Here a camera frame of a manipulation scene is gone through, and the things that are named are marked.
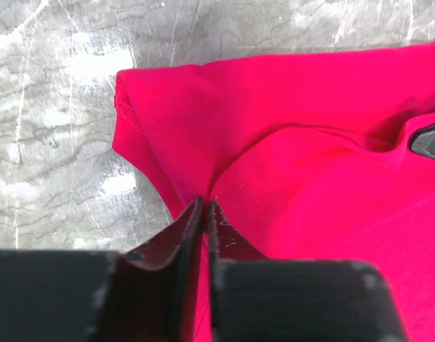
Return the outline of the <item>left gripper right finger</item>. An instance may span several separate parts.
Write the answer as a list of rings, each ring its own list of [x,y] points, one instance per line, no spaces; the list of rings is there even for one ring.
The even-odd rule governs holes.
[[[218,331],[268,331],[265,298],[270,289],[263,271],[269,264],[227,220],[213,200],[208,208],[210,303]]]

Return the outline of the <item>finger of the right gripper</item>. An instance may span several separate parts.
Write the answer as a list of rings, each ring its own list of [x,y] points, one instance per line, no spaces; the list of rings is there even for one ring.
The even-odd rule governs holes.
[[[409,138],[409,149],[417,155],[435,160],[435,123],[416,130]]]

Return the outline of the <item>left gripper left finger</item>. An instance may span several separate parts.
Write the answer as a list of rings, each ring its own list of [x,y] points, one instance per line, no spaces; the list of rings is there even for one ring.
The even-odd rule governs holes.
[[[182,341],[194,307],[203,201],[194,199],[168,227],[118,258],[106,298],[107,341]]]

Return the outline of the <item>red t shirt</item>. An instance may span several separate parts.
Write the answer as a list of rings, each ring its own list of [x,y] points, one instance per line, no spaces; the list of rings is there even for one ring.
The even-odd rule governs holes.
[[[177,217],[217,200],[273,259],[357,259],[388,278],[411,341],[435,341],[435,42],[116,75],[114,150]]]

